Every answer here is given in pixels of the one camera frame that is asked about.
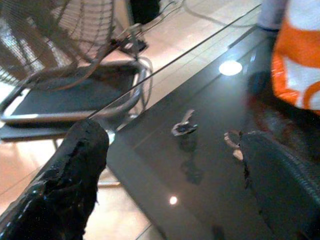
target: floor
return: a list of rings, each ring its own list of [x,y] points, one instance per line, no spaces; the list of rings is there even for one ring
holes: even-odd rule
[[[179,6],[171,4],[164,14]],[[260,4],[260,0],[188,0],[188,6],[195,12],[230,23]],[[237,25],[254,24],[260,8],[255,9],[236,22]],[[159,18],[148,23],[146,28],[156,24]],[[192,47],[223,28],[222,25],[190,15],[183,8],[177,9],[144,35],[149,44],[142,56],[151,60],[157,71]],[[153,88],[148,108],[157,103],[172,90],[199,72],[210,62],[228,50],[228,46],[245,33],[249,27],[228,27],[201,44],[153,78]],[[104,61],[126,59],[122,52],[114,51]],[[0,101],[12,89],[0,85]],[[0,144],[0,214],[14,201],[28,185],[37,171],[52,156],[55,149],[50,140]],[[101,179],[112,179],[109,172]],[[132,240],[149,225],[149,220],[137,208],[122,187],[101,188],[98,203],[89,218],[85,239]],[[146,231],[139,239],[155,239],[153,231]]]

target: glass table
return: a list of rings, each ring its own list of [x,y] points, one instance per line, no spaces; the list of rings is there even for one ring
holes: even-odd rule
[[[245,189],[243,164],[224,141],[229,130],[263,130],[303,157],[319,157],[319,118],[312,113],[301,118],[300,110],[272,94],[274,43],[274,38],[252,28],[115,134],[107,166],[164,239],[276,239],[255,197]],[[227,75],[221,74],[223,63]],[[240,72],[231,75],[237,66]],[[136,88],[148,91],[151,80]],[[107,108],[116,105],[117,101]],[[174,136],[174,125],[188,110],[194,110],[190,121],[197,129]],[[100,117],[103,112],[92,119],[110,129],[109,121]],[[308,129],[304,137],[301,125]]]

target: plastic bag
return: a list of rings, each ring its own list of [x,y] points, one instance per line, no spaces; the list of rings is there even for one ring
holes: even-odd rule
[[[272,58],[274,94],[320,115],[320,1],[290,0]]]

